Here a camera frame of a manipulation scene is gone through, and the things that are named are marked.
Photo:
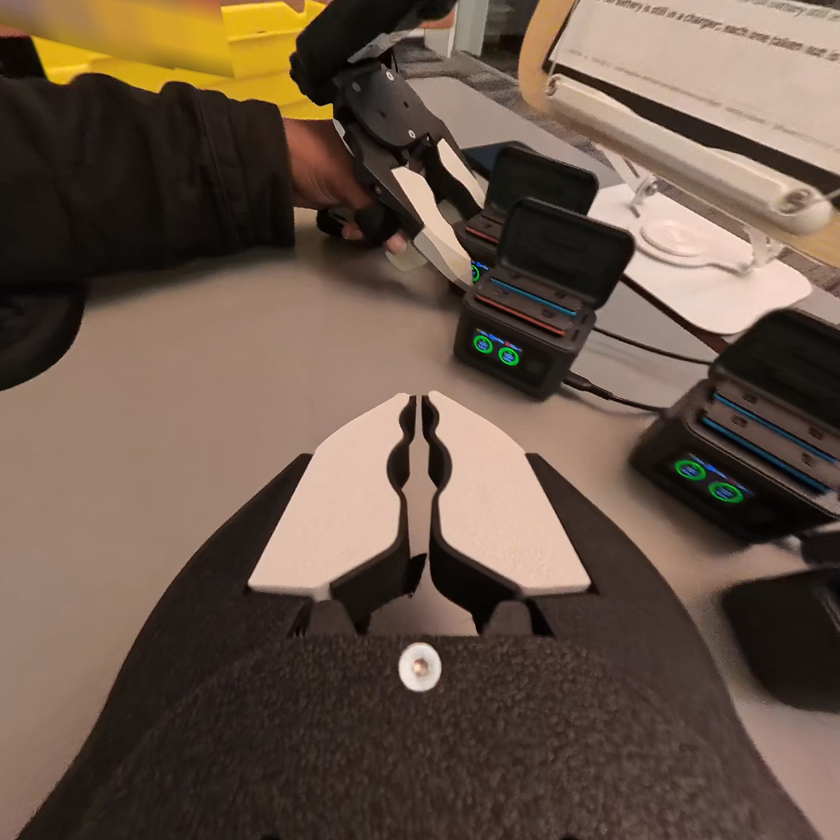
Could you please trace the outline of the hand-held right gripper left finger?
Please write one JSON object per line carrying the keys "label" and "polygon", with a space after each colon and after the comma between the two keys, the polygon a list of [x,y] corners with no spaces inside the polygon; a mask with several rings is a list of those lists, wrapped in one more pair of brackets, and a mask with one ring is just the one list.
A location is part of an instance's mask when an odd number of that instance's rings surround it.
{"label": "hand-held right gripper left finger", "polygon": [[317,447],[248,579],[251,591],[345,607],[379,607],[404,593],[403,488],[416,403],[398,393]]}

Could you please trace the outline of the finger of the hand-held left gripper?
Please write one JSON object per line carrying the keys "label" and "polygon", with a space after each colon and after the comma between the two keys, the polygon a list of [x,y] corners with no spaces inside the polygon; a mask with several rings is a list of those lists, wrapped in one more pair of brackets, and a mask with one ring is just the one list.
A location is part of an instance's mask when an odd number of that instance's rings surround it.
{"label": "finger of the hand-held left gripper", "polygon": [[392,174],[419,219],[419,231],[411,235],[416,250],[453,285],[472,286],[471,258],[459,243],[453,224],[439,209],[425,176],[407,166],[395,167]]}
{"label": "finger of the hand-held left gripper", "polygon": [[448,139],[436,145],[435,197],[449,208],[447,218],[452,220],[469,220],[480,214],[487,200],[486,190]]}

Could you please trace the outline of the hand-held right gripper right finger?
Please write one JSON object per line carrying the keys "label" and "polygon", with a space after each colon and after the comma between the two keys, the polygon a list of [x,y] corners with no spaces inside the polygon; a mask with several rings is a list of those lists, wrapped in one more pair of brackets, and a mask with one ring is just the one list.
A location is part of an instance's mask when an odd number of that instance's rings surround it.
{"label": "hand-held right gripper right finger", "polygon": [[432,581],[468,612],[500,602],[577,595],[592,587],[524,449],[441,392],[423,396],[427,471],[435,493]]}

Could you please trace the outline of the black battery charging case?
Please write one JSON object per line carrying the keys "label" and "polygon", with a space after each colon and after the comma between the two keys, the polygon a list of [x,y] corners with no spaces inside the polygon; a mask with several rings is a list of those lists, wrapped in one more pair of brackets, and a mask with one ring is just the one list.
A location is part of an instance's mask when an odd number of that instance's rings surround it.
{"label": "black battery charging case", "polygon": [[[493,266],[460,305],[455,357],[472,368],[545,400],[556,393],[593,331],[596,313],[613,294],[634,257],[625,229],[531,198],[514,204]],[[581,329],[559,337],[477,303],[476,284],[495,277],[514,287],[581,310]]]}
{"label": "black battery charging case", "polygon": [[839,712],[839,534],[801,538],[805,567],[737,583],[721,594],[749,670],[778,701]]}
{"label": "black battery charging case", "polygon": [[838,520],[838,492],[817,494],[698,421],[719,384],[737,383],[795,406],[839,433],[839,328],[793,309],[741,334],[642,434],[636,472],[746,543],[798,537]]}
{"label": "black battery charging case", "polygon": [[504,149],[487,182],[485,208],[454,224],[457,239],[471,258],[474,282],[493,266],[507,215],[516,202],[531,198],[585,216],[599,189],[591,171],[535,150]]}

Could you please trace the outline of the person's left forearm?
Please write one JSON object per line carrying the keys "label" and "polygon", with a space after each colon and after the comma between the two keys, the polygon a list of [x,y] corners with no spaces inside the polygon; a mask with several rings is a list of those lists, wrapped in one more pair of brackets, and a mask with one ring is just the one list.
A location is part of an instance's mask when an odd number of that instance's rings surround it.
{"label": "person's left forearm", "polygon": [[293,246],[283,123],[271,103],[183,82],[3,78],[2,287]]}

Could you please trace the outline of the person's left hand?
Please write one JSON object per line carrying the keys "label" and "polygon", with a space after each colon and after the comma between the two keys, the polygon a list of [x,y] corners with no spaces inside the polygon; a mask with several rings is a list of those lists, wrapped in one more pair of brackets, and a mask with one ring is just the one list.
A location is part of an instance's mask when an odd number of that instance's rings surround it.
{"label": "person's left hand", "polygon": [[354,158],[332,121],[284,118],[296,207],[359,212],[374,204],[357,179]]}

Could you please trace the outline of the dark flat pad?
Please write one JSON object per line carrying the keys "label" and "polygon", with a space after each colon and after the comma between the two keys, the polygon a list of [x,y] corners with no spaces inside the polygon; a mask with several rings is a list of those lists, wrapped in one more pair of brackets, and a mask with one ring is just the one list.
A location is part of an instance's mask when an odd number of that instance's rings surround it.
{"label": "dark flat pad", "polygon": [[506,141],[474,145],[462,149],[471,170],[485,181],[489,181],[500,152],[507,148],[532,151],[532,147],[520,141]]}

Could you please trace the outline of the wooden sign board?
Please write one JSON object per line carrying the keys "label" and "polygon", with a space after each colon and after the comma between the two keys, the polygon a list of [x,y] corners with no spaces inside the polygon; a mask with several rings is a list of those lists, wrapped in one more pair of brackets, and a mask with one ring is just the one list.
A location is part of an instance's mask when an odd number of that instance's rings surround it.
{"label": "wooden sign board", "polygon": [[[543,1],[538,4],[531,18],[521,48],[518,66],[519,87],[522,96],[532,107],[592,141],[577,124],[565,117],[554,115],[543,92],[546,76],[553,73],[563,74],[558,71],[546,70],[545,67],[548,63],[554,39],[561,31],[568,16],[571,15],[573,7],[574,2]],[[642,181],[643,175],[652,175],[663,179],[658,175],[649,173],[639,164],[619,157],[617,154],[604,149],[598,143],[595,144],[604,151],[612,165],[620,172],[626,184],[633,185],[634,188],[637,188]],[[665,179],[663,180],[675,186],[674,183]],[[745,224],[760,230],[755,224]],[[831,225],[826,235],[818,237],[793,238],[785,237],[782,234],[764,233],[784,244],[790,245],[804,254],[810,255],[816,260],[831,266],[838,266],[838,225],[839,222]]]}

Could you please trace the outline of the yellow plastic bin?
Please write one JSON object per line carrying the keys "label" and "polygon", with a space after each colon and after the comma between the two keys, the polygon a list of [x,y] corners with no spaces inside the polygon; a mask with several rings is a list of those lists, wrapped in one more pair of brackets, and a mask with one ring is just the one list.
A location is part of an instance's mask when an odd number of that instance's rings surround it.
{"label": "yellow plastic bin", "polygon": [[304,96],[290,75],[290,57],[300,32],[326,7],[303,2],[301,9],[285,2],[238,3],[222,7],[234,75],[217,77],[169,69],[34,38],[46,77],[68,84],[86,74],[114,77],[133,87],[158,92],[171,81],[221,91],[238,100],[261,100],[278,106],[282,115],[299,120],[328,120],[331,106],[318,106]]}

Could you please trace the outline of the white instruction sheet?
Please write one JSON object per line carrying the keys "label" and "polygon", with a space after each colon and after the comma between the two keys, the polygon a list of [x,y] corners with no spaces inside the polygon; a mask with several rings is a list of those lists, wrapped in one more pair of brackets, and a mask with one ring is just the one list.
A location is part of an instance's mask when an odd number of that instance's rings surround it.
{"label": "white instruction sheet", "polygon": [[838,2],[575,2],[546,60],[745,137],[838,155]]}

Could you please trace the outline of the white stand base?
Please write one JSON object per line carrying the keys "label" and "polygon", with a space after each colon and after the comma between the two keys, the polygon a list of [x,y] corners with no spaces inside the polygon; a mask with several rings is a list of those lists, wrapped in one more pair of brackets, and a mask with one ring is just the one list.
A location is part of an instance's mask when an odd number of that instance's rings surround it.
{"label": "white stand base", "polygon": [[777,258],[758,265],[753,242],[661,193],[635,204],[628,185],[603,187],[590,216],[634,237],[627,282],[702,332],[741,333],[813,291],[801,272]]}

